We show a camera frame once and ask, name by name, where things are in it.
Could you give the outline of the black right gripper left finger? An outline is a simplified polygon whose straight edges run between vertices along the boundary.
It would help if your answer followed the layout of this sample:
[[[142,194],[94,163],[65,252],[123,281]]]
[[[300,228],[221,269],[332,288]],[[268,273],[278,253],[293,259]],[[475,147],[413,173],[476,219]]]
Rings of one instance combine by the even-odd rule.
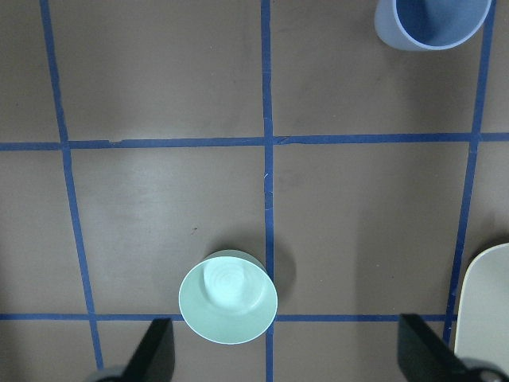
[[[125,367],[121,381],[171,381],[175,370],[173,323],[154,319]]]

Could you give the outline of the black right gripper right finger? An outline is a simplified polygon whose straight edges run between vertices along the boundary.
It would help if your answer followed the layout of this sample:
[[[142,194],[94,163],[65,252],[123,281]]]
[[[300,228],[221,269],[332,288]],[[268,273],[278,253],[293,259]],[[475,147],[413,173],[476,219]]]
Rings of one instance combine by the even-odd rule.
[[[407,381],[477,381],[417,314],[399,316],[398,366]]]

